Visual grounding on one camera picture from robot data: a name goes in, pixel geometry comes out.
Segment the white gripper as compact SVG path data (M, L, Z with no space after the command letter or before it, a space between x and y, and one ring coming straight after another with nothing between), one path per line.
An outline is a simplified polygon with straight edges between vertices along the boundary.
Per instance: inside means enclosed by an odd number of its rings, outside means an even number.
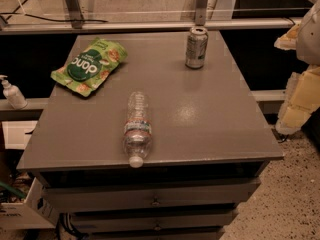
M299 74L293 72L288 79L285 100L281 105L275 129L291 135L301 129L312 113L320 107L320 0L303 17L278 37L274 46L282 50L295 50L297 58L310 66Z

